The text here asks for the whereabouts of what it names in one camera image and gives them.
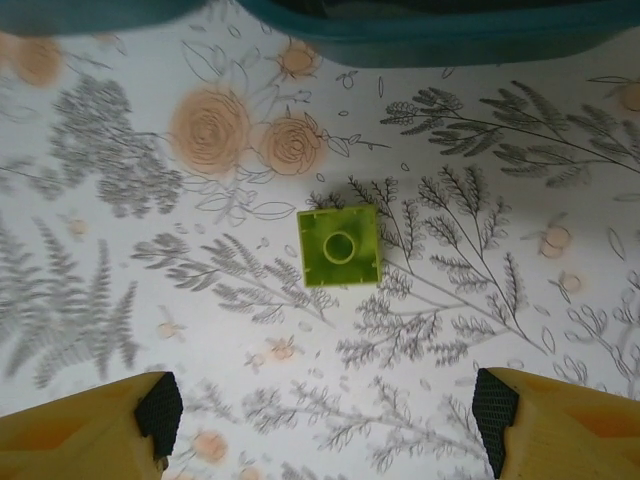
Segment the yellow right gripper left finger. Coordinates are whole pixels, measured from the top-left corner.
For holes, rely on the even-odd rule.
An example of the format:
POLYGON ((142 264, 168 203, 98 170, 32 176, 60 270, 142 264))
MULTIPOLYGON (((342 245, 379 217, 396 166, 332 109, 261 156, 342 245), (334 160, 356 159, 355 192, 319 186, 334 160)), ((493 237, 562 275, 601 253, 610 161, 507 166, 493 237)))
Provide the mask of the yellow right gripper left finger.
POLYGON ((183 413, 173 373, 148 372, 1 418, 3 479, 160 479, 183 413))

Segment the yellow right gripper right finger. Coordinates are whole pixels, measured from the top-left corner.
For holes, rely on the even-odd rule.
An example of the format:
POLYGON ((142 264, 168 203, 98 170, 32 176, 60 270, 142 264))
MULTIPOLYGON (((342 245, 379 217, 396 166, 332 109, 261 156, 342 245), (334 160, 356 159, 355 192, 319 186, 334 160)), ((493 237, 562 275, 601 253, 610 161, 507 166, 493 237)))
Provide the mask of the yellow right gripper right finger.
POLYGON ((472 399, 496 479, 637 479, 639 403, 507 368, 477 372, 472 399))

